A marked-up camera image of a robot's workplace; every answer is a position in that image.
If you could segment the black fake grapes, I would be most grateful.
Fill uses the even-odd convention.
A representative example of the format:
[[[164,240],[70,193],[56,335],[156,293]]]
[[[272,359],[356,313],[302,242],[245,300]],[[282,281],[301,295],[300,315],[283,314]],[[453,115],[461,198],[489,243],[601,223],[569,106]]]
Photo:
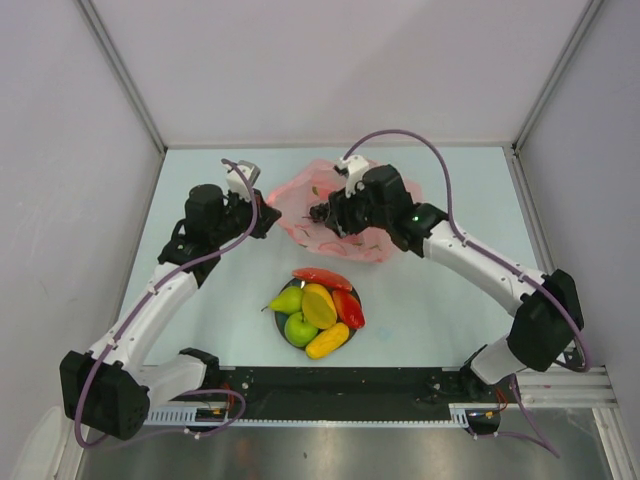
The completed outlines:
[[[312,205],[308,213],[303,216],[304,219],[307,219],[316,224],[324,224],[331,214],[330,205],[328,202],[319,203],[316,205]]]

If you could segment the fake watermelon slice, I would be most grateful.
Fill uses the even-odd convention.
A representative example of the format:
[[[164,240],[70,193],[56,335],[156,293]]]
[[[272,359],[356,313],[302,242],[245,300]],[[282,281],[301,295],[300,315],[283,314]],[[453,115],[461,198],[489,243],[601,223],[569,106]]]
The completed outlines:
[[[344,276],[318,267],[304,267],[292,271],[292,276],[307,283],[321,284],[329,289],[351,292],[353,286]]]

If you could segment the green fake pear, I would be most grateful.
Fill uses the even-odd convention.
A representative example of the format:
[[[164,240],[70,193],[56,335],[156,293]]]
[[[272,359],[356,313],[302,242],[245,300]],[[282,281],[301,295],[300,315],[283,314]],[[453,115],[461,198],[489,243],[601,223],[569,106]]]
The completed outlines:
[[[278,296],[262,308],[262,311],[269,309],[273,312],[292,315],[302,310],[302,299],[304,291],[299,286],[289,286],[283,289]]]

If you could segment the orange fake fruit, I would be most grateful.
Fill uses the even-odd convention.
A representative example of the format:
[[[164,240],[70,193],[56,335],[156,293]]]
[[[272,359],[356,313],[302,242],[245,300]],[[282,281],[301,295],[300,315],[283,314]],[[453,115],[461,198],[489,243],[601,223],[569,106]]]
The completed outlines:
[[[337,321],[337,314],[319,294],[305,293],[302,297],[301,307],[305,319],[320,330],[332,327]]]

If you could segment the dark teal ceramic plate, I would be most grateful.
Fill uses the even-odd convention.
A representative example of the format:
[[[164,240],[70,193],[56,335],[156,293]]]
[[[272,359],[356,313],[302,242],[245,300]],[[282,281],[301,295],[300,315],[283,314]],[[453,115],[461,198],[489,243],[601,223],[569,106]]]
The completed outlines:
[[[296,279],[296,278],[292,278],[290,279],[286,284],[284,284],[284,286],[281,288],[281,290],[278,292],[283,293],[286,289],[288,289],[289,287],[304,287],[306,286],[306,283],[300,279]],[[352,296],[354,296],[354,298],[360,302],[360,297],[358,295],[358,292],[355,291],[355,289],[352,292]],[[273,317],[274,317],[274,322],[276,325],[277,330],[279,331],[280,335],[282,336],[282,338],[286,339],[288,341],[288,338],[286,336],[286,321],[288,319],[287,314],[285,314],[284,312],[278,312],[278,311],[273,311]],[[341,322],[341,317],[338,316],[338,322]],[[350,326],[349,328],[349,335],[345,341],[345,343],[348,343],[354,335],[356,335],[357,329],[351,328]],[[302,346],[298,347],[293,345],[294,348],[298,348],[299,350],[304,350],[304,348]]]

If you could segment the red fake fruit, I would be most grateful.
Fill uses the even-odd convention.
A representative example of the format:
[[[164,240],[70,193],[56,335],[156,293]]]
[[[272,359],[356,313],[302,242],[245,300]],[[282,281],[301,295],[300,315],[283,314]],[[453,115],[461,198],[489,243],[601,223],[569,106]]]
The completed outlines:
[[[359,301],[345,290],[334,290],[332,299],[337,315],[350,329],[360,329],[366,321]]]

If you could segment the green fake apple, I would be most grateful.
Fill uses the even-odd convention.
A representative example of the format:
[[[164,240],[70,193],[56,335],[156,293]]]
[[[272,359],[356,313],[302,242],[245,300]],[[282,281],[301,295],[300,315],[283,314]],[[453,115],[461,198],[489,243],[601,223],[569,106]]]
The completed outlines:
[[[290,315],[284,326],[286,340],[296,348],[304,348],[318,332],[318,328],[310,324],[302,312]]]

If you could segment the yellow fake mango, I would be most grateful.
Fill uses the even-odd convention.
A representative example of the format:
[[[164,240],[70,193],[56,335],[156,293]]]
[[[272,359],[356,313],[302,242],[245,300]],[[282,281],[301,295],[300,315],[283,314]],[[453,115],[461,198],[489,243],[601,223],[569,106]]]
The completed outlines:
[[[350,329],[344,323],[336,323],[330,328],[319,333],[306,347],[306,355],[317,360],[326,357],[339,347],[341,347],[349,338]]]

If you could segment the yellow fake lemon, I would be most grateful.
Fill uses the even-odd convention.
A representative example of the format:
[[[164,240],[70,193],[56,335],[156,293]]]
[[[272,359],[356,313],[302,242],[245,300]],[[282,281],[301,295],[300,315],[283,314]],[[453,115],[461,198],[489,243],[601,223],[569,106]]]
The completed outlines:
[[[330,291],[323,285],[317,283],[308,283],[303,287],[305,293],[313,293],[322,297],[331,298]]]

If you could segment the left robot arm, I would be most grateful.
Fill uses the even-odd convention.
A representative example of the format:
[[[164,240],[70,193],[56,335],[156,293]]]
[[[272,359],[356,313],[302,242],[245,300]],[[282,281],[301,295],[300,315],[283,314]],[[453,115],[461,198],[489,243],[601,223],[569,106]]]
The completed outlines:
[[[224,192],[194,187],[137,303],[86,352],[70,351],[59,371],[66,416],[77,443],[90,447],[83,427],[119,440],[133,438],[155,407],[179,397],[225,394],[216,356],[185,348],[144,370],[159,335],[204,284],[222,255],[247,237],[263,239],[281,218],[259,190]]]

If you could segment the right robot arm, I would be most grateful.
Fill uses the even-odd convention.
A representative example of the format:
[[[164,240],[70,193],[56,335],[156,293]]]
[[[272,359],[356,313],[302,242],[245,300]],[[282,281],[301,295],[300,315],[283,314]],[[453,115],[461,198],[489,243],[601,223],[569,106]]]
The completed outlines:
[[[460,230],[450,214],[415,201],[390,165],[341,169],[345,187],[309,213],[337,236],[369,228],[385,231],[402,251],[449,268],[492,297],[512,316],[510,331],[474,353],[463,366],[461,388],[484,401],[504,378],[523,369],[546,371],[577,342],[584,319],[574,279],[512,263]]]

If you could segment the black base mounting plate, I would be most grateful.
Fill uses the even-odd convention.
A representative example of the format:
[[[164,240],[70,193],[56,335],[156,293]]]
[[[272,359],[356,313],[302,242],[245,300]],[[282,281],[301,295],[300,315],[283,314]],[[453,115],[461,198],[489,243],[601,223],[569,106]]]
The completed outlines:
[[[443,420],[453,404],[516,404],[510,382],[487,386],[436,367],[226,367],[202,389],[229,387],[255,421],[400,422]]]

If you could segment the aluminium frame rail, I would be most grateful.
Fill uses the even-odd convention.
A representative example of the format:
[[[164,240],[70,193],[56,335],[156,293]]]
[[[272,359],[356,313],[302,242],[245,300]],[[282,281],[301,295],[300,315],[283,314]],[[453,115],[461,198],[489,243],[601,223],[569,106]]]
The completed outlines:
[[[516,376],[522,401],[530,408],[610,408],[617,405],[604,367],[577,373],[560,367]]]

